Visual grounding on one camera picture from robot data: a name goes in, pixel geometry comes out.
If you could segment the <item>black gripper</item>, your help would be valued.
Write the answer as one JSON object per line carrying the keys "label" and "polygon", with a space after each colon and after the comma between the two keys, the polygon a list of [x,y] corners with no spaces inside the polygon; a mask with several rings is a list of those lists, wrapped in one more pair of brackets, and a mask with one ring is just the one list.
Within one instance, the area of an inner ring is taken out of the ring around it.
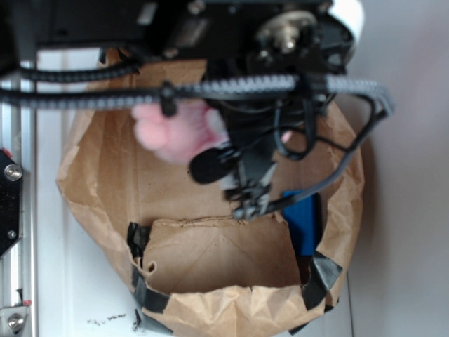
{"label": "black gripper", "polygon": [[[336,69],[313,53],[250,55],[209,60],[203,80],[229,81],[259,74],[326,74]],[[312,98],[311,89],[302,84],[297,96],[287,98],[210,100],[224,119],[229,140],[192,159],[194,180],[201,184],[221,180],[226,200],[239,203],[233,212],[235,219],[252,220],[275,211],[277,207],[269,200],[276,170],[274,153],[299,161],[322,139],[316,118],[332,97],[326,94],[322,103],[314,103]]]}

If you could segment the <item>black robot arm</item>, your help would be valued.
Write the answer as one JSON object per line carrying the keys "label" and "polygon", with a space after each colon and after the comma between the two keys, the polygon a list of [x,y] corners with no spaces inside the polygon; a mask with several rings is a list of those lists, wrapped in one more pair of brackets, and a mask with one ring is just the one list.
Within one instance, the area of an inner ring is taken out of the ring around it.
{"label": "black robot arm", "polygon": [[273,154],[299,161],[319,140],[316,120],[336,96],[364,24],[360,1],[2,1],[1,78],[48,84],[116,79],[145,65],[204,60],[194,84],[151,89],[27,93],[1,101],[34,109],[102,110],[158,102],[167,117],[200,98],[230,139],[189,162],[196,182],[226,178],[225,197],[251,219],[289,207],[332,182],[270,201]]}

